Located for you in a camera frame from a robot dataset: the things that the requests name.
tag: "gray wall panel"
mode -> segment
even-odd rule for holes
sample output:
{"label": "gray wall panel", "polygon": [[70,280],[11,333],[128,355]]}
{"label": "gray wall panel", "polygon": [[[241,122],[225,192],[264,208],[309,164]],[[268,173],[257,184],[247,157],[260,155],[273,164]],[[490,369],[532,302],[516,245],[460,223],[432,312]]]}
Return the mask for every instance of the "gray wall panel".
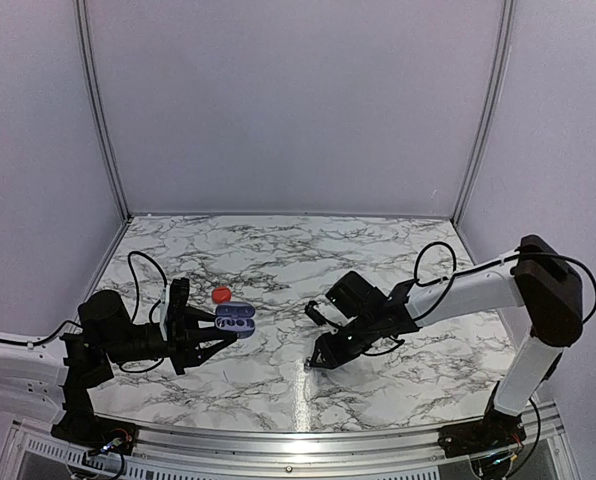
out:
{"label": "gray wall panel", "polygon": [[119,226],[72,2],[0,0],[0,330],[71,318]]}
{"label": "gray wall panel", "polygon": [[449,216],[501,2],[90,3],[137,212]]}
{"label": "gray wall panel", "polygon": [[[596,274],[596,0],[522,1],[516,22],[487,156],[461,228],[478,260],[535,232]],[[519,340],[527,317],[505,314]],[[582,478],[596,479],[596,317],[550,383]]]}

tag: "red bottle cap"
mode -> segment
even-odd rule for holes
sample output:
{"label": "red bottle cap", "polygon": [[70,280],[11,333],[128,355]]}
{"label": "red bottle cap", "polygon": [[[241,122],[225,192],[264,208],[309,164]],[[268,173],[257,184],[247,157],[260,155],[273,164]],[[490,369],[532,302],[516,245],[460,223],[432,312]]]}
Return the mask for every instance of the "red bottle cap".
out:
{"label": "red bottle cap", "polygon": [[211,299],[214,303],[225,303],[231,300],[231,290],[227,287],[217,287],[211,292]]}

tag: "wire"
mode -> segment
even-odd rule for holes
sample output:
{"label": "wire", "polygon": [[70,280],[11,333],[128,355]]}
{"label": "wire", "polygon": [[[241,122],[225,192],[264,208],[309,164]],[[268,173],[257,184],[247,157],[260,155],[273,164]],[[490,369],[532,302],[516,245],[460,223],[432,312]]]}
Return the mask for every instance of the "wire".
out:
{"label": "wire", "polygon": [[[160,305],[160,300],[158,300],[156,303],[154,303],[154,305],[151,307],[151,310],[149,310],[149,322],[151,322],[151,323],[154,323],[153,314],[154,314],[154,311],[156,310],[156,308],[158,307],[158,305]],[[158,368],[160,365],[163,364],[164,361],[165,361],[165,359],[161,358],[161,359],[157,360],[155,364],[153,364],[152,366],[147,367],[143,370],[125,370],[123,368],[124,363],[121,365],[118,365],[118,368],[120,369],[121,372],[124,372],[124,373],[147,373],[147,372],[151,372],[152,370],[155,370],[156,368]]]}
{"label": "wire", "polygon": [[[422,259],[422,256],[425,254],[425,252],[427,250],[429,250],[432,247],[435,246],[442,246],[445,247],[449,253],[451,254],[451,260],[452,260],[452,272],[451,272],[451,277],[449,277],[449,282],[447,283],[447,286],[445,287],[445,289],[443,290],[442,294],[440,294],[440,296],[438,297],[438,300],[436,300],[436,302],[423,314],[419,315],[416,318],[412,318],[411,320],[413,322],[417,322],[419,320],[422,320],[423,318],[431,315],[431,313],[436,310],[436,308],[438,308],[438,305],[440,305],[440,302],[442,302],[445,297],[447,296],[447,294],[449,293],[449,289],[452,287],[452,285],[454,284],[454,281],[456,279],[456,277],[458,276],[458,274],[456,273],[456,269],[458,268],[458,261],[456,258],[456,251],[453,249],[453,247],[451,245],[449,245],[446,242],[431,242],[428,243],[427,245],[425,245],[425,247],[420,251],[420,253],[418,254],[418,256],[416,257],[416,262],[414,263],[414,282],[421,287],[428,287],[429,285],[435,285],[437,283],[442,282],[443,280],[445,280],[447,277],[439,277],[435,280],[432,280],[430,282],[426,282],[426,283],[422,283],[420,282],[420,279],[418,278],[418,269],[420,268],[420,261]],[[391,330],[391,328],[386,327],[386,328],[380,328],[377,330],[366,330],[364,332],[358,332],[361,335],[362,334],[368,334],[368,333],[383,333],[386,331]],[[381,353],[381,354],[364,354],[368,357],[374,357],[374,356],[381,356],[381,355],[386,355],[388,353],[393,352],[394,350],[396,350],[397,348],[399,348],[400,346],[402,346],[405,342],[403,341],[400,345],[396,345],[395,347],[392,347],[391,349]]]}
{"label": "wire", "polygon": [[425,252],[427,250],[429,250],[430,248],[436,247],[436,246],[445,247],[445,249],[447,249],[449,251],[449,253],[451,254],[452,273],[458,269],[458,260],[456,258],[456,251],[453,249],[453,247],[451,245],[449,245],[446,242],[440,242],[440,241],[428,243],[420,251],[420,253],[418,253],[418,256],[416,257],[416,263],[414,263],[414,281],[416,282],[416,285],[418,285],[419,287],[428,287],[429,285],[435,285],[436,283],[440,283],[442,281],[443,277],[437,278],[435,280],[431,280],[430,282],[421,282],[420,277],[418,277],[418,269],[420,268],[420,261],[422,260],[423,255],[425,254]]}
{"label": "wire", "polygon": [[49,343],[54,338],[56,338],[58,336],[58,334],[62,331],[62,329],[65,327],[65,325],[68,325],[68,324],[75,325],[78,328],[82,328],[82,326],[80,326],[79,324],[77,324],[76,322],[74,322],[72,320],[65,320],[64,322],[62,322],[60,324],[60,326],[56,330],[54,330],[49,336],[43,338],[42,340],[37,340],[35,342],[22,342],[20,340],[7,340],[6,338],[0,338],[0,343],[3,343],[5,345],[20,346],[20,347],[26,347],[29,344],[31,344],[33,347],[39,347],[41,345],[44,345],[45,343]]}
{"label": "wire", "polygon": [[131,276],[134,279],[134,286],[136,287],[136,305],[134,306],[134,312],[131,315],[131,323],[134,323],[134,321],[136,320],[136,315],[138,315],[138,307],[140,306],[140,285],[138,284],[138,277],[136,276],[136,271],[134,270],[134,265],[131,262],[131,257],[133,257],[133,256],[142,257],[145,260],[147,260],[148,262],[150,262],[154,267],[156,267],[156,270],[158,270],[158,273],[160,273],[160,276],[162,277],[162,283],[164,284],[164,287],[165,288],[167,287],[167,275],[165,275],[165,272],[163,271],[162,267],[160,265],[158,265],[158,262],[156,262],[153,258],[151,258],[146,253],[139,252],[138,250],[132,250],[131,252],[129,252],[129,254],[127,255],[127,263],[129,264],[129,270],[131,271]]}
{"label": "wire", "polygon": [[125,462],[125,456],[120,451],[118,451],[117,453],[118,455],[120,455],[120,470],[118,470],[118,473],[116,473],[116,475],[109,478],[108,480],[118,480],[120,477],[122,477],[122,474],[125,473],[125,466],[127,465],[127,463]]}
{"label": "wire", "polygon": [[160,360],[156,361],[156,363],[154,363],[150,367],[144,368],[142,370],[125,370],[123,368],[124,363],[122,365],[118,365],[118,368],[123,373],[147,373],[147,372],[151,372],[152,370],[155,370],[156,368],[158,368],[160,365],[162,365],[162,363],[164,361],[165,361],[165,359],[161,358]]}
{"label": "wire", "polygon": [[540,419],[540,412],[538,411],[538,407],[536,406],[536,403],[533,401],[533,399],[530,398],[529,403],[531,403],[531,406],[534,408],[534,412],[536,412],[536,420],[538,421],[538,431],[536,432],[536,440],[534,441],[534,444],[531,446],[531,450],[529,450],[527,456],[523,459],[522,462],[520,462],[518,467],[516,467],[516,469],[513,472],[507,475],[507,478],[511,478],[514,475],[516,475],[518,471],[527,464],[533,453],[536,451],[536,447],[538,447],[538,442],[540,441],[540,434],[542,433],[542,420]]}
{"label": "wire", "polygon": [[390,349],[385,350],[384,352],[379,352],[379,353],[363,353],[363,355],[365,357],[382,357],[383,355],[387,355],[391,352],[395,352],[397,349],[402,347],[402,345],[405,343],[404,340],[394,340],[393,338],[391,340],[394,341],[396,343],[396,345],[394,345]]}
{"label": "wire", "polygon": [[[425,246],[425,248],[423,248],[423,250],[421,251],[421,253],[424,253],[424,251],[427,249],[427,246]],[[429,308],[429,310],[427,310],[425,313],[423,313],[422,315],[413,318],[412,321],[417,322],[419,320],[422,320],[423,318],[427,317],[428,315],[430,315],[436,308],[438,308],[438,305],[440,305],[440,302],[442,302],[442,300],[447,296],[447,294],[449,293],[449,289],[451,288],[451,286],[453,285],[453,282],[456,278],[458,277],[464,277],[467,275],[473,275],[475,273],[481,272],[483,270],[487,270],[488,268],[494,267],[496,265],[500,265],[501,262],[508,262],[511,260],[516,260],[516,259],[531,259],[531,258],[553,258],[555,260],[563,260],[567,263],[576,265],[578,267],[580,267],[585,274],[587,275],[587,277],[589,278],[589,281],[591,282],[593,291],[594,291],[594,303],[591,307],[591,310],[589,310],[589,313],[587,313],[587,315],[585,315],[585,317],[582,320],[582,324],[584,325],[585,323],[587,323],[589,321],[589,319],[591,319],[591,317],[593,317],[596,313],[596,277],[594,277],[594,274],[591,272],[591,269],[585,265],[582,261],[576,259],[576,258],[572,258],[572,257],[568,257],[566,255],[560,255],[558,253],[551,253],[551,252],[523,252],[523,253],[514,253],[512,255],[509,255],[506,258],[503,258],[502,260],[497,259],[497,260],[492,260],[491,262],[485,263],[483,265],[478,265],[474,268],[471,268],[469,270],[463,270],[461,272],[453,272],[451,278],[449,279],[449,282],[447,284],[447,287],[445,288],[445,290],[442,292],[442,294],[438,297],[438,300],[436,301],[436,303],[434,303],[431,308]],[[436,279],[435,281],[433,281],[434,284],[439,283],[442,281],[442,278]],[[367,330],[364,332],[358,332],[360,334],[367,334],[367,333],[383,333],[383,332],[388,332],[390,331],[390,328],[382,328],[382,329],[377,329],[377,330]]]}

